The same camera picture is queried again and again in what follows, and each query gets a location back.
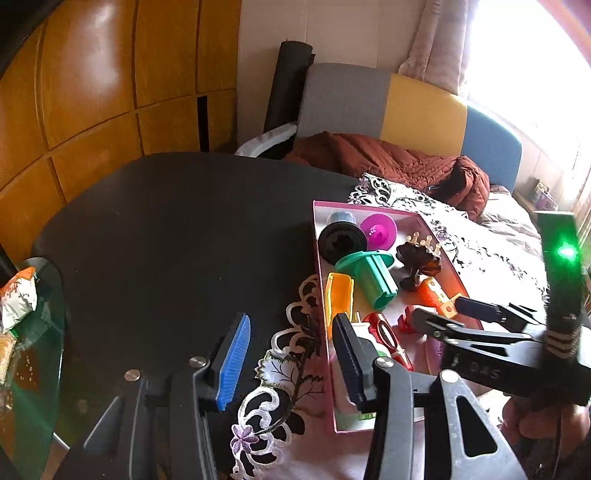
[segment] orange block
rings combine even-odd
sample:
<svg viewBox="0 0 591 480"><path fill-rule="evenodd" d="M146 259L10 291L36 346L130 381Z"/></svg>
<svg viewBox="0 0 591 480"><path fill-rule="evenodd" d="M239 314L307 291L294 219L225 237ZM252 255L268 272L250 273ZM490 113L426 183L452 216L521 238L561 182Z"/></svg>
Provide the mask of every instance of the orange block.
<svg viewBox="0 0 591 480"><path fill-rule="evenodd" d="M353 285L355 281L344 273L329 273L324 291L324 319L326 335L332 338L332 320L337 313L346 313L353 319Z"/></svg>
<svg viewBox="0 0 591 480"><path fill-rule="evenodd" d="M417 293L418 296L421 297L424 305L435 308L439 315L448 319L452 319L457 315L457 310L453 302L461 295L461 293L455 295L453 299L450 300L439 282L433 277L425 278L425 280L423 280L418 286Z"/></svg>

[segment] green led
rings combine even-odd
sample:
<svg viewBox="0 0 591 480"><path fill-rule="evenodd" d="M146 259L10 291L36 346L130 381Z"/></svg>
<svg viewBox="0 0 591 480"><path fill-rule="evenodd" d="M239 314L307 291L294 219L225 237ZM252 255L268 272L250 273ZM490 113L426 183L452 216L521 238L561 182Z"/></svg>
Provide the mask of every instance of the green led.
<svg viewBox="0 0 591 480"><path fill-rule="evenodd" d="M558 249L558 254L565 260L568 260L569 262L574 262L575 260L577 260L576 247L574 245L568 244L567 242L564 242L560 246L560 248Z"/></svg>

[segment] embroidered flower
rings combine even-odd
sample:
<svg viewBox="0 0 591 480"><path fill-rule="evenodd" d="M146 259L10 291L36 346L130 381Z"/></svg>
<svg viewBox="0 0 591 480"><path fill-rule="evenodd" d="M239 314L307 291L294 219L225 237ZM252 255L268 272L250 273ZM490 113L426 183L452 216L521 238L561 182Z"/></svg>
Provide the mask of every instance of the embroidered flower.
<svg viewBox="0 0 591 480"><path fill-rule="evenodd" d="M258 442L258 437L252 432L252 427L246 425L242 428L240 425L232 425L232 433L234 438L230 441L230 448L232 453L236 455L240 450L244 450L245 453L251 453L251 443Z"/></svg>

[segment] pink tray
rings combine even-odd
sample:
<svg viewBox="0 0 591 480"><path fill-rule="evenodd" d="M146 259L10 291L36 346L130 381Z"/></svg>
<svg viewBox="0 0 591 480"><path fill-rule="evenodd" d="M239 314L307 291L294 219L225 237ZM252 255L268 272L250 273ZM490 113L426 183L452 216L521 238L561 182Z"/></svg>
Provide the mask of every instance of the pink tray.
<svg viewBox="0 0 591 480"><path fill-rule="evenodd" d="M331 213L336 211L348 211L355 216L357 224L359 225L365 218L373 213L384 213L390 216L395 222L398 227L398 236L396 243L394 246L389 250L390 253L396 253L396 247L406 241L407 235L412 235L414 232L419 232L420 238L424 239L427 235L431 235L435 239L435 235L433 235L430 228L425 223L425 220L419 215L418 213L410 213L410 212L403 212L401 210L392 210L386 208L379 208L379 207L369 207L369 206L362 206L362 205L349 205L346 203L336 203L336 202L318 202L315 201L313 204L314 209L314 246L316 250L316 268L317 272L320 276L320 284L322 287L322 311L324 312L324 287L326 285L326 279L330 272L335 271L334 266L330 265L328 262L320 258L318 253L318 245L317 240L318 237L326 226L327 219ZM436 279L446 292L448 297L453 297L455 294L461 292L466 297L468 293L460 280L456 270L454 269L452 262L449 260L443 249L441 249L441 265L442 270L441 273L437 275ZM400 282L400 279L408 276L406 270L402 269L402 264L396 260L394 265L390 268L390 273L392 274L396 284ZM427 368L427 359L426 359L426 350L424 347L424 342L426 341L426 337L424 335L415 333L415 334L405 334L400 333L397 326L397 321L400 314L404 311L407 305L413 304L420 304L420 300L418 296L414 293L408 293L401 289L398 290L398 296L393 299L387 307L384 309L383 313L392 325L392 328L400 343L406 350L408 356L411 359L411 362L414 365L414 369L417 372L422 373L429 373ZM369 306L367 301L365 300L365 296L363 292L356 286L354 293L353 293L353 312L359 312L361 319L363 319L367 314L370 314L373 309ZM477 320L468 318L468 317L461 317L457 318L458 321L463 322L466 327L468 328L478 328L482 330L482 325ZM335 433L352 433L352 432L359 432L365 430L372 430L374 428L374 421L373 420L358 420L358 415L349 413L344 414L335 409L335 382L342 382L342 375L340 373L340 368L338 367L338 363L336 362L336 355L334 349L332 347L332 341L327 339L326 335L326 320L323 322L323 328L321 331L324 334L324 358L326 358L326 372L325 372L325 380L326 380L326 388L324 389L325 394L325 401L326 401L326 415L327 418L327 426L329 431ZM471 385L472 389L475 391L476 395L482 395L483 393L489 391L489 389L482 387L480 385ZM422 408L415 409L415 421L420 421L423 419L423 412Z"/></svg>

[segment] yellow cushion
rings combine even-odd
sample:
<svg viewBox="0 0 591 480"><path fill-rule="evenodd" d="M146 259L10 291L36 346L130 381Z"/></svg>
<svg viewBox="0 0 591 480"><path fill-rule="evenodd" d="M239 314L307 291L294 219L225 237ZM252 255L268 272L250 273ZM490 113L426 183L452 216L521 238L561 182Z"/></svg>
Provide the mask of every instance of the yellow cushion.
<svg viewBox="0 0 591 480"><path fill-rule="evenodd" d="M392 74L380 139L430 155L459 155L466 118L457 95Z"/></svg>

